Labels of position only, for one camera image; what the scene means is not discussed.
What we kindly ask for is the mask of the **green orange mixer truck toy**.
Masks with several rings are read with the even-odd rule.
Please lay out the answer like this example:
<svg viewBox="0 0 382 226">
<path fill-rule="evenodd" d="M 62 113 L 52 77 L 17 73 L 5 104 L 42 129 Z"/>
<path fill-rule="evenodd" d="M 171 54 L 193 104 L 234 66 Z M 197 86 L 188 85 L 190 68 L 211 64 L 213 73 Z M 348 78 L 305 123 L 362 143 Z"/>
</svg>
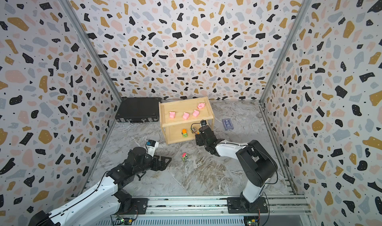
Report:
<svg viewBox="0 0 382 226">
<path fill-rule="evenodd" d="M 182 136 L 184 138 L 188 137 L 188 133 L 187 133 L 187 130 L 186 129 L 182 129 Z"/>
</svg>

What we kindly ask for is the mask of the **green pink mixer truck toy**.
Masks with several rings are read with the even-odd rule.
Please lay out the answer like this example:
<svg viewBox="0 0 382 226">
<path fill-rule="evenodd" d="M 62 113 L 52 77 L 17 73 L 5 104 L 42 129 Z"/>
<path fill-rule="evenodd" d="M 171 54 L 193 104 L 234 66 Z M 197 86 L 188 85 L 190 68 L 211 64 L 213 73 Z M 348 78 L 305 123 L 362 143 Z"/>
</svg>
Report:
<svg viewBox="0 0 382 226">
<path fill-rule="evenodd" d="M 183 154 L 182 154 L 182 160 L 183 160 L 183 162 L 186 162 L 187 159 L 188 159 L 188 154 L 187 154 L 187 153 L 183 153 Z"/>
</svg>

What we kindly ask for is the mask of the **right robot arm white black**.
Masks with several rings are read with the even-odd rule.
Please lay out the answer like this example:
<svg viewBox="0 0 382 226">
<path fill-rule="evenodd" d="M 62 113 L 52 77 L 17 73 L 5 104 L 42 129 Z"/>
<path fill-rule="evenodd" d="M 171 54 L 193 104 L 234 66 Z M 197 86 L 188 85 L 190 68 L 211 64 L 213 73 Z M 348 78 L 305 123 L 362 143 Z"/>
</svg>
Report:
<svg viewBox="0 0 382 226">
<path fill-rule="evenodd" d="M 255 210 L 265 185 L 270 184 L 270 179 L 278 171 L 276 162 L 263 146 L 257 140 L 239 144 L 218 139 L 208 125 L 199 128 L 196 143 L 198 146 L 204 146 L 212 155 L 239 161 L 248 181 L 240 194 L 240 203 L 234 203 L 233 207 L 248 213 Z"/>
</svg>

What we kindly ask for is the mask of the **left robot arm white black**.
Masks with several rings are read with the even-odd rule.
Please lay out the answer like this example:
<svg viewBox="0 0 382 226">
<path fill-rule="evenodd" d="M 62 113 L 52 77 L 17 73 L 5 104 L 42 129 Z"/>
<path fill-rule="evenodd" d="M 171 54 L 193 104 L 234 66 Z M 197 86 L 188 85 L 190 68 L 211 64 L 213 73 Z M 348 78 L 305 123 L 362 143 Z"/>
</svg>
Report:
<svg viewBox="0 0 382 226">
<path fill-rule="evenodd" d="M 133 209 L 132 196 L 124 187 L 149 170 L 165 170 L 171 160 L 171 157 L 151 155 L 144 147 L 135 147 L 124 162 L 106 171 L 93 187 L 49 213 L 36 213 L 29 225 L 90 226 L 106 216 L 128 213 Z"/>
</svg>

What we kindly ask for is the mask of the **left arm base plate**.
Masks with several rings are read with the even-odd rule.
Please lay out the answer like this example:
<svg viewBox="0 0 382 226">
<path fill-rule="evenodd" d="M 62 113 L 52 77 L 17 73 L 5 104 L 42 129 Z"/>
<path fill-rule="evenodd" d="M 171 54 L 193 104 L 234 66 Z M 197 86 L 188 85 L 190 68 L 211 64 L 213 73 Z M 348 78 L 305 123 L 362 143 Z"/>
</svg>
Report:
<svg viewBox="0 0 382 226">
<path fill-rule="evenodd" d="M 120 204 L 120 207 L 116 213 L 119 215 L 145 215 L 148 207 L 148 201 L 148 198 L 132 198 L 125 200 Z"/>
</svg>

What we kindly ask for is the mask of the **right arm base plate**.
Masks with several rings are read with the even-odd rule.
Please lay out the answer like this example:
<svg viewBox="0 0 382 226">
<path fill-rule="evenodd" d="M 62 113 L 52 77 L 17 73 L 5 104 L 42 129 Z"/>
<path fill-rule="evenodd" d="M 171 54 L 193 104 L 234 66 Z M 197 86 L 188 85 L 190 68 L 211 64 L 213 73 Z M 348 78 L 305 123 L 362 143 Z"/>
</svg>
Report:
<svg viewBox="0 0 382 226">
<path fill-rule="evenodd" d="M 268 213 L 266 198 L 259 197 L 255 202 L 249 203 L 245 198 L 228 197 L 227 207 L 229 214 L 256 214 Z"/>
</svg>

